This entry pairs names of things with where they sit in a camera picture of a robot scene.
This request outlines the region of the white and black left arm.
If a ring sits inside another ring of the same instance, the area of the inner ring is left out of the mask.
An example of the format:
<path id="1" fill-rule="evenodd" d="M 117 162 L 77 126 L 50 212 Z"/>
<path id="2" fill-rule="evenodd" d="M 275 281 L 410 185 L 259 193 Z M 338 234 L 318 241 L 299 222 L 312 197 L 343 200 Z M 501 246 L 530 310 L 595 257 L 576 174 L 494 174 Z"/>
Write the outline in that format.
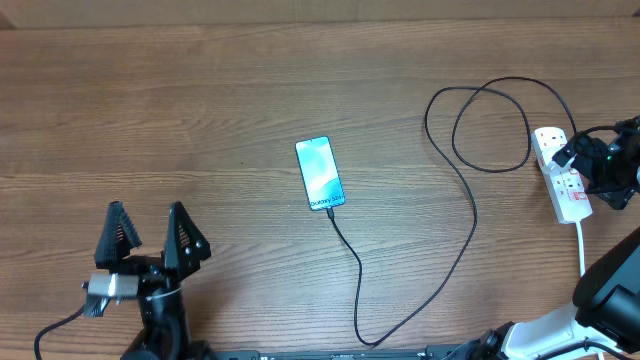
<path id="1" fill-rule="evenodd" d="M 94 260 L 100 271 L 86 285 L 84 315 L 101 317 L 112 300 L 138 302 L 143 328 L 124 359 L 204 359 L 208 345 L 191 338 L 183 281 L 211 256 L 211 247 L 183 204 L 169 208 L 167 237 L 158 257 L 133 255 L 142 245 L 120 201 L 108 205 Z"/>

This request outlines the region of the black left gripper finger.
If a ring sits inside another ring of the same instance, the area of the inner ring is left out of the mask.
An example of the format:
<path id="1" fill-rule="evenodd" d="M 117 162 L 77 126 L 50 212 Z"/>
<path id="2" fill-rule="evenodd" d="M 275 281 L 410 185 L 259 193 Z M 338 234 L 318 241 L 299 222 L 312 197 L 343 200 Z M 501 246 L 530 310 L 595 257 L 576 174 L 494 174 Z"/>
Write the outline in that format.
<path id="1" fill-rule="evenodd" d="M 163 267 L 178 280 L 184 280 L 211 257 L 211 247 L 181 202 L 169 209 L 167 239 L 162 252 Z"/>
<path id="2" fill-rule="evenodd" d="M 142 245 L 137 230 L 121 201 L 108 205 L 94 260 L 98 269 L 109 269 Z"/>

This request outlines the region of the blue smartphone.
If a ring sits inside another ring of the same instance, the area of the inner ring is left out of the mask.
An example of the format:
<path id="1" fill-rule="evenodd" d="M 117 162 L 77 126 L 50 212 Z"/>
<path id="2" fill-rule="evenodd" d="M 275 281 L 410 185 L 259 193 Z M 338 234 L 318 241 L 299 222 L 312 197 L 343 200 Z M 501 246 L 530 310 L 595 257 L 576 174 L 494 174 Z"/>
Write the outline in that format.
<path id="1" fill-rule="evenodd" d="M 321 211 L 343 205 L 346 196 L 329 138 L 299 141 L 295 151 L 310 209 Z"/>

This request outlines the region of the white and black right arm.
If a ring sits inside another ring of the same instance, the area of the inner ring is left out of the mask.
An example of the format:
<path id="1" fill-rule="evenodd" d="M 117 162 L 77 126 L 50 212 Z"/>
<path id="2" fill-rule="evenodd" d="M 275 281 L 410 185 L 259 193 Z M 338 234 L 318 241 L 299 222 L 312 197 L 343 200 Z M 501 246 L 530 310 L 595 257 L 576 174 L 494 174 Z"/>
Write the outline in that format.
<path id="1" fill-rule="evenodd" d="M 624 209 L 639 191 L 639 120 L 611 126 L 605 143 L 589 128 L 568 137 L 555 127 L 531 142 L 557 220 L 579 226 L 597 196 Z M 451 359 L 578 359 L 639 350 L 639 233 L 633 231 L 592 266 L 580 267 L 569 304 L 529 322 L 509 322 L 449 353 Z"/>

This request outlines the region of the white power strip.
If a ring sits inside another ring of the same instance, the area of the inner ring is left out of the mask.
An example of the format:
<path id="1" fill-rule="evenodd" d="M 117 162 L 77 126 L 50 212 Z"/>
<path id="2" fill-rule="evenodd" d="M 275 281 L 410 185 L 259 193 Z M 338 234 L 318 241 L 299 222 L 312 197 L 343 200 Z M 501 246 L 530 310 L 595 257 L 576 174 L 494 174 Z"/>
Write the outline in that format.
<path id="1" fill-rule="evenodd" d="M 538 128 L 531 134 L 531 142 L 558 222 L 571 224 L 589 217 L 593 210 L 580 174 L 552 159 L 567 144 L 564 131 L 557 127 Z"/>

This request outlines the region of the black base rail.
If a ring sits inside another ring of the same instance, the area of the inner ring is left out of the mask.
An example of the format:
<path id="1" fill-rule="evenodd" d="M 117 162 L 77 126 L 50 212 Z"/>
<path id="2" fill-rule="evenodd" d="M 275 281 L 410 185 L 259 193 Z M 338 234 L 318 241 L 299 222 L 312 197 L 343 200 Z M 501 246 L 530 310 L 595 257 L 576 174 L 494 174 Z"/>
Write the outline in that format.
<path id="1" fill-rule="evenodd" d="M 260 353 L 255 350 L 213 351 L 204 358 L 209 360 L 443 360 L 471 359 L 478 340 L 464 344 L 429 345 L 424 349 L 301 351 Z"/>

